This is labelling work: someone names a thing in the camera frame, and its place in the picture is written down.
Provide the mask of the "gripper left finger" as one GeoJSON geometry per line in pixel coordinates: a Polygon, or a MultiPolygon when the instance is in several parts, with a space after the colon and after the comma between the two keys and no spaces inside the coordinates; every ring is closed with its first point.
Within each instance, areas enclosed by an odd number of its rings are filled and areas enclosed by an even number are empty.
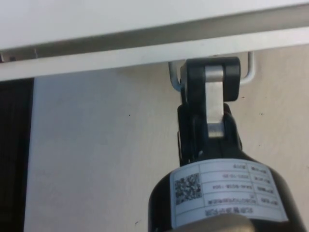
{"type": "Polygon", "coordinates": [[[185,166],[190,163],[191,159],[191,145],[189,122],[190,116],[188,113],[188,104],[186,100],[185,87],[187,84],[187,65],[186,63],[180,68],[181,74],[181,105],[177,109],[178,113],[178,151],[180,166],[185,166]]]}

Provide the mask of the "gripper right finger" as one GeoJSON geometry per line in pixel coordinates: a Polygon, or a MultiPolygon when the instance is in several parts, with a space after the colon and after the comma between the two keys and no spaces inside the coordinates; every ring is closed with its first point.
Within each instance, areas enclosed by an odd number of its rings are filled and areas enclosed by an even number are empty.
{"type": "Polygon", "coordinates": [[[187,105],[193,160],[223,158],[228,147],[242,148],[227,102],[239,96],[240,59],[187,61],[187,105]]]}

